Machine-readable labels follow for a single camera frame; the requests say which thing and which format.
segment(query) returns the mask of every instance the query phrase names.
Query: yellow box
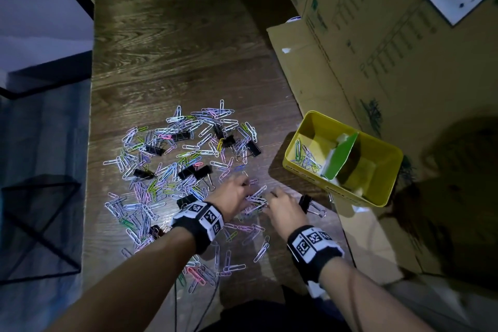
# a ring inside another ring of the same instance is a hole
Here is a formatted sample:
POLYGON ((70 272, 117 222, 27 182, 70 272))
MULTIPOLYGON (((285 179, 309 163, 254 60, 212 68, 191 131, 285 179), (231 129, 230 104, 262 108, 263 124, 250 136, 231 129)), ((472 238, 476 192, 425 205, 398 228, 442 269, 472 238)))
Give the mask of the yellow box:
POLYGON ((320 177, 319 174, 308 171, 291 161, 295 159, 297 139, 301 140, 301 143, 314 155, 316 161, 322 164, 330 150, 337 146, 337 138, 341 134, 352 135, 357 131, 351 126, 310 110, 304 116, 285 151, 283 167, 324 190, 345 197, 355 205, 383 207, 388 203, 402 163, 403 153, 398 147, 359 131, 357 139, 361 148, 360 159, 345 185, 349 185, 353 189, 361 187, 363 189, 362 197, 341 186, 332 184, 320 177))

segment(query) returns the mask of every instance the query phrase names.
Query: wooden table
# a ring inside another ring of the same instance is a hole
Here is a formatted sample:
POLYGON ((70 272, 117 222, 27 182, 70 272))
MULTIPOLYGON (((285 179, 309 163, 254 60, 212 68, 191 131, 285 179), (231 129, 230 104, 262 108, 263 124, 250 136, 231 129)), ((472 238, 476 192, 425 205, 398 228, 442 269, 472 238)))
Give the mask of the wooden table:
MULTIPOLYGON (((298 191, 327 199, 281 165, 302 115, 266 28, 295 15, 289 0, 96 0, 84 290, 124 260, 123 247, 133 248, 125 228, 103 206, 109 191, 128 193, 128 183, 115 166, 102 162, 115 158, 129 128, 165 127, 165 118, 173 115, 177 105, 188 113, 218 107, 224 99, 225 107, 236 110, 234 118, 249 121, 257 129, 262 154, 250 158, 250 176, 269 188, 283 184, 296 196, 298 191)), ((174 155, 168 155, 166 160, 173 159, 174 155)), ((169 220, 177 210, 170 199, 161 211, 162 220, 169 220)), ((347 248, 335 213, 329 211, 323 220, 310 216, 310 221, 347 248)), ((281 284, 305 291, 285 242, 266 217, 260 216, 258 223, 271 236, 270 250, 253 264, 261 241, 250 247, 242 247, 237 239, 231 244, 232 263, 246 263, 248 268, 221 280, 204 325, 216 320, 221 309, 246 300, 282 302, 281 284)), ((226 245, 222 243, 223 257, 226 245)), ((203 258, 211 260, 213 252, 208 250, 203 258)), ((195 327, 212 293, 209 286, 193 295, 178 292, 179 330, 195 327)), ((150 329, 173 328, 173 300, 170 294, 150 329)))

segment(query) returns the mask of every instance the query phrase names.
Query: hand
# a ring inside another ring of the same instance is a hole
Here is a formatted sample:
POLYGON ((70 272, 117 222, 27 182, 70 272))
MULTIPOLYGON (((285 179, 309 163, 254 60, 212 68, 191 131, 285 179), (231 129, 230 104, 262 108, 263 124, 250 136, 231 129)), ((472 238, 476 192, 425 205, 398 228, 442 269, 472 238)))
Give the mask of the hand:
POLYGON ((244 199, 254 193, 246 175, 231 176, 219 185, 205 201, 215 205, 223 215, 225 223, 230 222, 244 207, 244 199))
POLYGON ((294 197, 290 197, 278 187, 272 193, 266 197, 269 207, 263 212, 270 217, 277 233, 287 242, 289 235, 297 228, 309 224, 308 218, 294 197))

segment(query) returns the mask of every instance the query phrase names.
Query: wristband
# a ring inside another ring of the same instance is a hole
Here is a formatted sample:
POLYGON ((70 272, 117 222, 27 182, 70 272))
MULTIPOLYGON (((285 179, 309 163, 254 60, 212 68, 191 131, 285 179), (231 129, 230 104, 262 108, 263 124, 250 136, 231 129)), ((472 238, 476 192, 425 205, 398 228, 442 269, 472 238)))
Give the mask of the wristband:
POLYGON ((196 254, 206 251, 224 225, 220 210, 204 201, 190 203, 171 220, 172 228, 183 227, 194 235, 196 254))
POLYGON ((344 257, 344 251, 321 228, 302 226, 290 234, 287 247, 292 253, 294 265, 313 298, 324 292, 318 284, 320 273, 334 257, 344 257))

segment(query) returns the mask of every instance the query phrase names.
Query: blue gray floor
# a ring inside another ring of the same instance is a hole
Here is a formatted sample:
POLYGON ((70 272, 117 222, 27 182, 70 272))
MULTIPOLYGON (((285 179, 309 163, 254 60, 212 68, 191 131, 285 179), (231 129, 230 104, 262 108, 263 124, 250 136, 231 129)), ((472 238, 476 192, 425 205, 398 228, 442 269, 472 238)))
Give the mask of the blue gray floor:
MULTIPOLYGON (((46 232, 56 246, 81 262, 90 80, 0 102, 1 187, 39 175, 51 175, 55 179, 65 175, 81 183, 78 193, 46 232)), ((30 222, 43 224, 60 198, 45 195, 43 204, 30 211, 31 219, 36 216, 30 222)), ((22 231, 14 232, 7 223, 2 230, 0 272, 5 273, 26 247, 28 239, 22 231)), ((67 270, 71 268, 66 263, 38 244, 12 276, 67 270)), ((80 275, 1 286, 0 331, 42 330, 79 295, 80 275)))

